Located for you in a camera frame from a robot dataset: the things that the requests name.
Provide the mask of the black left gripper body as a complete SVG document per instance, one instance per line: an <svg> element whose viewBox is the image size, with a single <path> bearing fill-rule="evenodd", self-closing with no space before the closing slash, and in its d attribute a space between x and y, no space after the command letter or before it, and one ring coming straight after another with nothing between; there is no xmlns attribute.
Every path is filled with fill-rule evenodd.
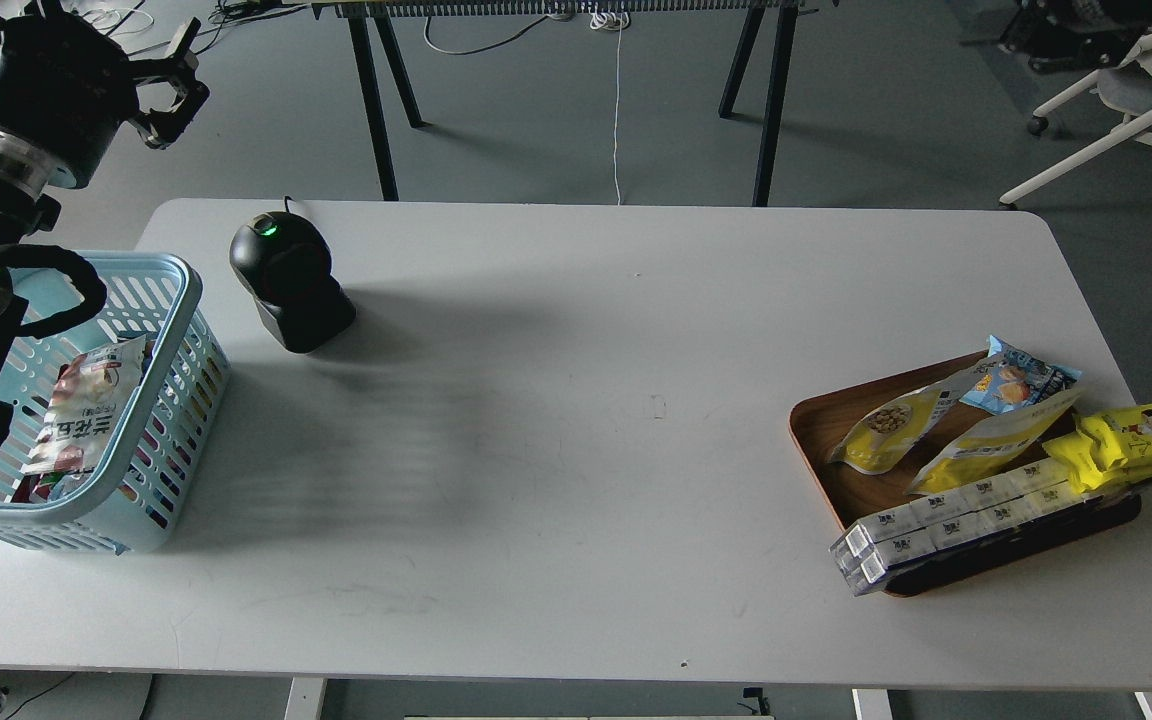
<svg viewBox="0 0 1152 720"><path fill-rule="evenodd" d="M51 156L50 184L82 190L141 109L128 63L116 41L77 15L1 18L0 135Z"/></svg>

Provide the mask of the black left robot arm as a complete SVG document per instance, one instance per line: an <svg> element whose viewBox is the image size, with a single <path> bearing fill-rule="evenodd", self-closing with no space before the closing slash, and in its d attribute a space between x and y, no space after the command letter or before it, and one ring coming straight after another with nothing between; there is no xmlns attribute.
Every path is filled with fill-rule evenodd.
<svg viewBox="0 0 1152 720"><path fill-rule="evenodd" d="M26 236L56 223L45 188L86 187L120 126L151 149L179 141L209 99L191 50L198 31L189 18L165 56L132 60L58 1L0 14L0 372L17 338L50 338L103 309L108 291L86 259ZM0 447L12 419L0 401Z"/></svg>

